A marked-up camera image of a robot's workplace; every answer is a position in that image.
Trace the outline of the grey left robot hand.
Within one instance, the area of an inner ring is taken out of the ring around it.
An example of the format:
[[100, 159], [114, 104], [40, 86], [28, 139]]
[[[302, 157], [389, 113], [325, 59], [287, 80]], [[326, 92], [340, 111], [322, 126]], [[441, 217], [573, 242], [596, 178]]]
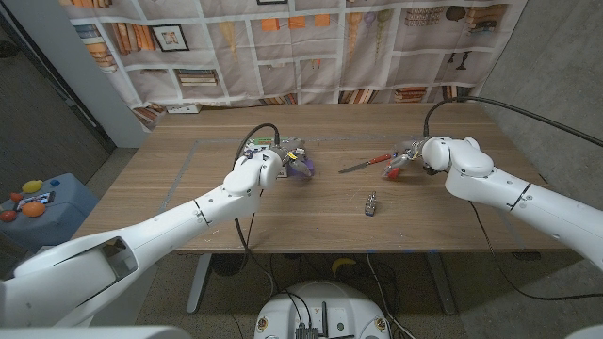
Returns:
[[303, 139], [298, 137], [282, 139], [279, 144], [274, 144], [271, 149], [280, 156], [282, 164], [288, 167], [288, 172], [304, 177], [313, 176], [313, 172], [307, 165], [308, 158]]

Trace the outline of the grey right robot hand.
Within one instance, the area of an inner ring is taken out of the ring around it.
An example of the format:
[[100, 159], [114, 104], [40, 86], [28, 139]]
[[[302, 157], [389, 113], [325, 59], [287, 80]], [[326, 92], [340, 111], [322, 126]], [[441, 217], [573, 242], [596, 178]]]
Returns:
[[383, 169], [382, 177], [396, 179], [411, 162], [422, 155], [425, 138], [403, 140], [395, 145], [394, 153]]

